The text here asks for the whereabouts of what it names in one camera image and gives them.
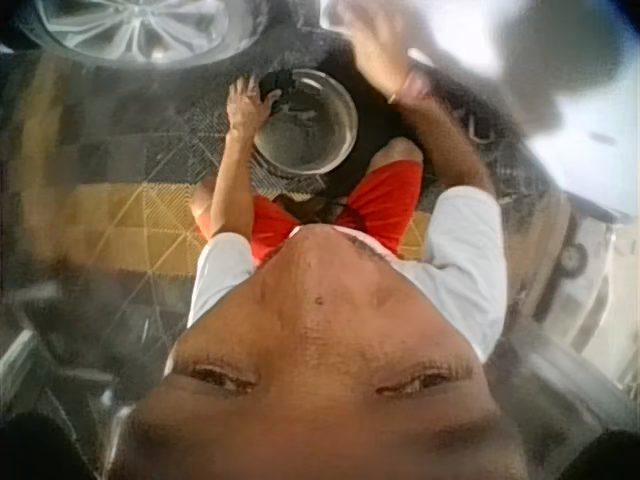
knee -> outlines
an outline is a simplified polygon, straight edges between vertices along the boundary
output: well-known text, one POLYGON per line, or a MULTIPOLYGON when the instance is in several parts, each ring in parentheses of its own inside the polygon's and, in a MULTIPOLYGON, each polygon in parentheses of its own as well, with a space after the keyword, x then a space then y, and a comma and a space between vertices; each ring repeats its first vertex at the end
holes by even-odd
POLYGON ((424 155, 422 150, 408 138, 394 138, 373 157, 369 164, 368 173, 401 160, 412 160, 422 165, 424 155))
POLYGON ((191 208, 193 216, 199 216, 211 206, 214 187, 215 179, 213 177, 207 177, 196 185, 189 202, 189 208, 191 208))
POLYGON ((413 160, 418 163, 424 162, 422 150, 408 138, 394 138, 387 144, 385 150, 388 150, 389 157, 393 162, 399 160, 413 160))

eye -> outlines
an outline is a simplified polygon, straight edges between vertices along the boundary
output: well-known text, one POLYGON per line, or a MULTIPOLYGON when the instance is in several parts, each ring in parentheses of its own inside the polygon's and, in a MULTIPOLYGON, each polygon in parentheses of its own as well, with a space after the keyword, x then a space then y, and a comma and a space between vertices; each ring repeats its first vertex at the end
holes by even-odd
POLYGON ((191 377, 201 382, 208 383, 216 388, 228 393, 244 395, 255 388, 253 382, 242 380, 224 373, 223 371, 210 366, 198 366, 191 372, 191 377))
POLYGON ((398 385, 382 387, 376 390, 379 395, 393 397, 415 395, 444 383, 449 383, 452 378, 443 373, 424 374, 398 385))

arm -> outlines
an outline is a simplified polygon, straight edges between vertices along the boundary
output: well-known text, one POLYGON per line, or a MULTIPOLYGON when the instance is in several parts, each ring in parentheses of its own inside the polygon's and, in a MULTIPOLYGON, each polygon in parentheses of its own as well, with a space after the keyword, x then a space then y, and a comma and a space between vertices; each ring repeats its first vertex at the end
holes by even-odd
POLYGON ((495 197, 489 170, 443 105, 429 99, 411 107, 400 106, 400 110, 416 129, 436 175, 447 188, 467 185, 495 197))
POLYGON ((240 78, 231 86, 227 104, 230 129, 211 203, 213 235, 237 233, 251 239, 253 196, 249 163, 253 138, 271 114, 280 92, 273 92, 263 103, 255 77, 240 78))
POLYGON ((482 160, 446 107, 433 98, 412 98, 403 89, 410 75, 403 22, 388 3, 349 0, 342 14, 351 27, 356 63, 387 98, 397 98, 404 118, 416 129, 440 181, 472 186, 495 196, 482 160))

leg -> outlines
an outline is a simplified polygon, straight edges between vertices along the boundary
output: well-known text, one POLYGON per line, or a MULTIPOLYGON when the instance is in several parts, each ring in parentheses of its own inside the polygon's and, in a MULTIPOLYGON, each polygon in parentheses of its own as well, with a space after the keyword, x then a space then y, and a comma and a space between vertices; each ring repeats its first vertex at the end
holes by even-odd
MULTIPOLYGON (((211 231, 211 198, 215 188, 215 179, 207 177, 198 184, 191 199, 193 214, 200 232, 210 239, 211 231)), ((257 264, 276 248, 278 248, 300 224, 287 212, 265 197, 253 197, 254 221, 251 234, 251 251, 257 264)))
POLYGON ((420 199, 422 151, 396 138, 371 160, 336 225, 363 231, 397 253, 420 199))

skin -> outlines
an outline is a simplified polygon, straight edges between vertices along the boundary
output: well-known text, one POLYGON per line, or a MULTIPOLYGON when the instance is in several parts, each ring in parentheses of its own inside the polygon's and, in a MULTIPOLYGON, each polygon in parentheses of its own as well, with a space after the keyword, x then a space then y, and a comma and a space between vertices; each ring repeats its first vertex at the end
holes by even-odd
MULTIPOLYGON (((377 2, 344 14, 362 73, 391 96, 409 72, 401 25, 377 2)), ((211 208, 216 234, 251 235, 252 139, 275 100, 256 89, 232 87, 213 198, 208 185, 192 204, 194 215, 211 208)), ((446 186, 493 192, 446 108, 398 107, 446 186)), ((395 140, 370 171, 398 158, 422 153, 395 140)), ((456 435, 497 417, 473 348, 433 304, 368 248, 307 226, 178 340, 133 415, 146 447, 128 468, 146 471, 148 457, 158 478, 451 478, 471 444, 456 435)))

